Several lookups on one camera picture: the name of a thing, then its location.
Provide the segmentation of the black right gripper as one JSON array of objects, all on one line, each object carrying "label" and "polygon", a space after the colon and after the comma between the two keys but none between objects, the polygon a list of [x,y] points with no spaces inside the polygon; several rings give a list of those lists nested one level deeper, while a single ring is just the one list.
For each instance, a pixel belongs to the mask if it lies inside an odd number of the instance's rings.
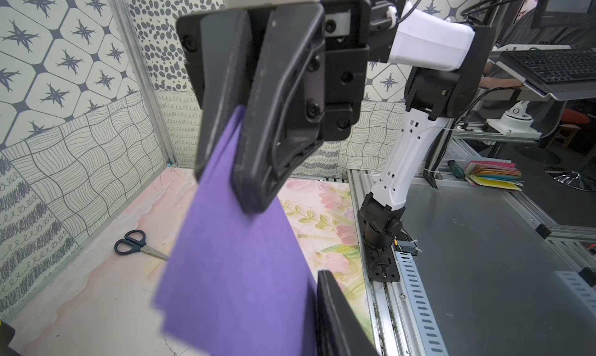
[{"label": "black right gripper", "polygon": [[265,212],[323,141],[349,135],[368,63],[388,58],[405,3],[319,0],[179,18],[186,70],[203,109],[196,179],[243,106],[231,181],[245,213]]}]

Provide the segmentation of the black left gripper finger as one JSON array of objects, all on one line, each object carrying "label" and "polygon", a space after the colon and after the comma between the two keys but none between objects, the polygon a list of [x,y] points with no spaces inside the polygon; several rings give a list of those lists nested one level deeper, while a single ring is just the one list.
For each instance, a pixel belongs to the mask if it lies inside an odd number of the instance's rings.
[{"label": "black left gripper finger", "polygon": [[377,356],[334,275],[318,272],[317,350],[326,356]]}]

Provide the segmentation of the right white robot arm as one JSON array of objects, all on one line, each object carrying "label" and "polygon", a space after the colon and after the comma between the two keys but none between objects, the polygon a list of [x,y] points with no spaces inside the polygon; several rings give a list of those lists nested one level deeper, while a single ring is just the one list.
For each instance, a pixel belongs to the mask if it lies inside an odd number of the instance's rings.
[{"label": "right white robot arm", "polygon": [[203,109],[197,178],[234,111],[246,109],[229,175],[245,213],[263,213],[324,142],[349,136],[370,62],[411,67],[400,138],[358,214],[367,274],[398,282],[394,248],[411,182],[440,132],[472,107],[494,30],[439,19],[410,0],[224,2],[180,17],[175,29]]}]

